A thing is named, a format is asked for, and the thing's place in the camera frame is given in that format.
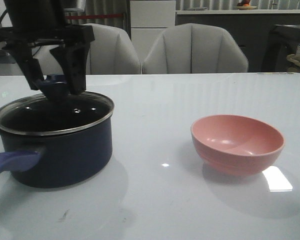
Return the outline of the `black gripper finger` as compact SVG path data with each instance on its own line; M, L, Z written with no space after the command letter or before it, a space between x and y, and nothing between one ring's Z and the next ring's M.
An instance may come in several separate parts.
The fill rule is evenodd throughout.
M86 65L89 51L89 43L58 46L50 50L65 75L72 95L80 95L86 90Z
M30 89L40 90L44 77L39 61L33 57L32 49L27 44L13 44L7 46L7 51L18 64Z

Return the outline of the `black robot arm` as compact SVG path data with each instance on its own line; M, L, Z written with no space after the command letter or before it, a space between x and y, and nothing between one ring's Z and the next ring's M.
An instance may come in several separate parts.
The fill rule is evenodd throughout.
M54 45L49 52L63 71L67 90L73 95L85 91L93 28L67 23L60 0L6 0L4 4L12 26L0 27L0 42L5 42L3 50L14 58L29 87L42 91L47 85L32 49Z

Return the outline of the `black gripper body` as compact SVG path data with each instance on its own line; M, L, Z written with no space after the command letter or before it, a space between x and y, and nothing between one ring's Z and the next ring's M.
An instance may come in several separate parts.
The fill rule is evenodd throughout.
M5 42L5 49L86 45L94 40L93 28L90 25L66 24L57 28L26 32L17 32L13 27L0 28L0 42Z

